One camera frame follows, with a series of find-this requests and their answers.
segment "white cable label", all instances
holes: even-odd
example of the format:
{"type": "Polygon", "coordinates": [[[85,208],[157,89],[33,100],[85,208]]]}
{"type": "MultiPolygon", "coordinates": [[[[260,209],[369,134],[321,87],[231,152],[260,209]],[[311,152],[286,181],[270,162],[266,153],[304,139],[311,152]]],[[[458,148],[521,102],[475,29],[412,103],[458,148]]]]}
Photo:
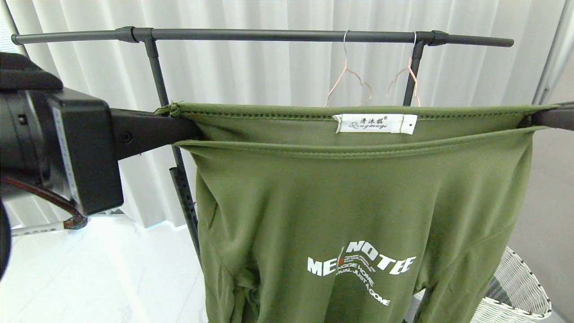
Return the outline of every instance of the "white cable label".
{"type": "Polygon", "coordinates": [[[415,114],[336,114],[333,116],[339,132],[383,132],[413,134],[417,123],[415,114]]]}

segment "basket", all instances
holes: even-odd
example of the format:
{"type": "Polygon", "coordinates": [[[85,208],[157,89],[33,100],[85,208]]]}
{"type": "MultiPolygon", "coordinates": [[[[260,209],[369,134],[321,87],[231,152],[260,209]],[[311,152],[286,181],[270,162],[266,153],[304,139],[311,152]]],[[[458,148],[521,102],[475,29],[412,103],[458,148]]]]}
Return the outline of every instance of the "basket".
{"type": "MultiPolygon", "coordinates": [[[[412,323],[424,290],[415,294],[405,321],[412,323]]],[[[552,314],[552,303],[526,263],[506,247],[472,323],[531,323],[552,314]]]]}

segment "marble floor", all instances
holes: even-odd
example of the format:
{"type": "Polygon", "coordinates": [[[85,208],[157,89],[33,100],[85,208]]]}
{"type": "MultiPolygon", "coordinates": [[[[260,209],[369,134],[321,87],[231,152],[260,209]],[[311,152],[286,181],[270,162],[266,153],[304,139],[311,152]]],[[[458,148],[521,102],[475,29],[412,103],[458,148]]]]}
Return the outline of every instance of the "marble floor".
{"type": "MultiPolygon", "coordinates": [[[[17,237],[0,282],[2,323],[207,322],[187,227],[93,216],[79,231],[17,237]]],[[[544,323],[564,323],[552,315],[544,323]]]]}

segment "black metal pole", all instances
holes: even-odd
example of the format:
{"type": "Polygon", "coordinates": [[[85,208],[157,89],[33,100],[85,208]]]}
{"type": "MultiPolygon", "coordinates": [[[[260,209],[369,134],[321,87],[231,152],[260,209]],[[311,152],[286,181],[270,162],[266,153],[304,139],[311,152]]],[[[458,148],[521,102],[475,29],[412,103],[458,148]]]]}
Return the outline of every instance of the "black metal pole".
{"type": "MultiPolygon", "coordinates": [[[[152,37],[153,40],[255,40],[255,41],[329,41],[341,42],[345,31],[334,30],[259,30],[259,29],[153,29],[132,26],[116,30],[89,32],[64,32],[12,35],[17,45],[49,43],[55,41],[110,40],[117,39],[137,43],[152,37]]],[[[450,35],[433,30],[418,32],[417,40],[428,45],[467,44],[496,47],[510,47],[512,39],[450,35]]],[[[412,43],[411,32],[361,32],[349,31],[345,39],[348,43],[412,43]]]]}
{"type": "MultiPolygon", "coordinates": [[[[421,63],[422,58],[422,50],[425,48],[425,41],[424,40],[417,40],[417,43],[414,45],[413,48],[413,55],[411,56],[411,63],[410,69],[413,70],[413,74],[417,76],[418,73],[418,65],[421,63]]],[[[413,99],[413,92],[414,92],[414,79],[413,76],[409,73],[409,80],[406,82],[406,90],[405,90],[405,99],[402,101],[402,105],[410,106],[410,103],[413,99]]]]}
{"type": "MultiPolygon", "coordinates": [[[[161,72],[161,65],[159,59],[159,53],[157,52],[156,41],[148,38],[144,40],[146,52],[148,53],[149,63],[152,68],[153,79],[156,83],[157,96],[160,99],[161,106],[166,106],[169,104],[168,93],[165,89],[164,76],[161,72]]],[[[189,188],[189,182],[187,181],[187,174],[185,172],[185,165],[183,163],[183,157],[181,151],[178,147],[172,146],[173,157],[176,161],[176,167],[169,169],[169,173],[172,177],[173,185],[176,188],[177,197],[180,201],[181,209],[183,211],[185,222],[189,229],[189,234],[193,241],[193,246],[195,247],[195,252],[197,253],[197,258],[200,258],[199,251],[199,235],[197,233],[197,214],[195,212],[195,204],[191,196],[191,189],[189,188]]]]}

